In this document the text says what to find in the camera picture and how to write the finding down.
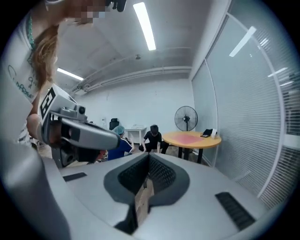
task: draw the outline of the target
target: table leg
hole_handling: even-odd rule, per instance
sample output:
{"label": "table leg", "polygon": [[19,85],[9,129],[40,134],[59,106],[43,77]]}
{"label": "table leg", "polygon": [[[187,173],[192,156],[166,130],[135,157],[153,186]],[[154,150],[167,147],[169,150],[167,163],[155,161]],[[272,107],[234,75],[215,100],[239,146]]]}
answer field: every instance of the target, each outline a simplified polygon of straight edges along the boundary
{"label": "table leg", "polygon": [[197,163],[201,164],[203,149],[199,149]]}
{"label": "table leg", "polygon": [[182,158],[182,148],[181,147],[178,148],[178,157]]}
{"label": "table leg", "polygon": [[189,148],[185,148],[184,149],[184,156],[183,156],[184,160],[188,160],[188,156],[189,156]]}
{"label": "table leg", "polygon": [[139,131],[139,137],[140,137],[140,145],[142,144],[142,131]]}

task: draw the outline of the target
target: floor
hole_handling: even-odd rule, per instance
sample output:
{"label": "floor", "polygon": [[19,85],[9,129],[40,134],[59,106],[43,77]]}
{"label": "floor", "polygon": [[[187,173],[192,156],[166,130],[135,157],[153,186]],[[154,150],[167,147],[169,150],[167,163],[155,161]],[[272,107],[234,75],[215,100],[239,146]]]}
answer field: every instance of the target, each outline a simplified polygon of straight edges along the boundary
{"label": "floor", "polygon": [[[38,152],[42,157],[48,157],[52,158],[51,154],[51,148],[47,145],[45,146],[38,146]],[[133,151],[133,154],[140,152],[138,149],[138,145],[135,147],[135,150]],[[169,146],[167,151],[167,155],[178,157],[178,147]],[[197,155],[194,153],[191,153],[189,155],[189,161],[191,162],[197,162]],[[86,165],[86,162],[73,162],[68,167],[75,167],[75,166],[81,166]],[[151,180],[147,180],[147,187],[144,188],[144,186],[141,186],[139,192],[135,196],[135,209],[137,214],[137,220],[138,224],[140,225],[144,219],[147,217],[147,210],[148,210],[148,199],[154,195],[153,185]]]}

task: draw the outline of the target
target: black chair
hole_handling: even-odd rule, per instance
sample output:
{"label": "black chair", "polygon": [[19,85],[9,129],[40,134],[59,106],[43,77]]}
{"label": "black chair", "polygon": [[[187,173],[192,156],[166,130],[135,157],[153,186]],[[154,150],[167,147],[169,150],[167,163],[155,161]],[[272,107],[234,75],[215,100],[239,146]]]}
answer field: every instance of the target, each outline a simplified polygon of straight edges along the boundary
{"label": "black chair", "polygon": [[115,127],[117,127],[120,124],[117,118],[112,118],[112,120],[109,123],[109,130],[113,130]]}

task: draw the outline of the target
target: black slot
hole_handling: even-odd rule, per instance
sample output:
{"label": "black slot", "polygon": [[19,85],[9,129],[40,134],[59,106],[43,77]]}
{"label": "black slot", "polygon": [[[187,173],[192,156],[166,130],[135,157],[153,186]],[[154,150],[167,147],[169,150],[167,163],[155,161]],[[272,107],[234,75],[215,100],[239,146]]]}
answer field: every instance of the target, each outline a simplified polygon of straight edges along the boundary
{"label": "black slot", "polygon": [[63,179],[66,182],[69,182],[69,181],[72,181],[72,180],[75,180],[75,179],[78,179],[78,178],[83,178],[85,176],[87,176],[87,175],[84,172],[79,172],[79,173],[76,173],[76,174],[64,176]]}
{"label": "black slot", "polygon": [[215,196],[240,231],[255,222],[255,219],[230,193],[219,193]]}
{"label": "black slot", "polygon": [[153,207],[176,203],[189,187],[184,169],[154,154],[144,153],[111,170],[104,177],[106,191],[116,202],[129,205],[126,219],[115,228],[128,234],[137,229],[135,195],[149,175],[154,195],[149,199],[148,212]]}

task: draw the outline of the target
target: ceiling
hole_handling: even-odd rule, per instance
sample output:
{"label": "ceiling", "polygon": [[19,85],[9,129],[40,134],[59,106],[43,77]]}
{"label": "ceiling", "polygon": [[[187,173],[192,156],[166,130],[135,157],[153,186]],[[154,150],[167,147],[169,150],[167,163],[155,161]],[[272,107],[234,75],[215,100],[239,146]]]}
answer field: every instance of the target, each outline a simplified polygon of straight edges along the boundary
{"label": "ceiling", "polygon": [[210,0],[143,0],[155,51],[148,50],[133,8],[141,1],[127,0],[122,13],[111,10],[100,14],[93,26],[78,27],[69,21],[61,24],[56,65],[84,80],[57,72],[55,83],[71,92],[77,85],[94,85],[137,71],[192,66],[193,49],[201,38]]}

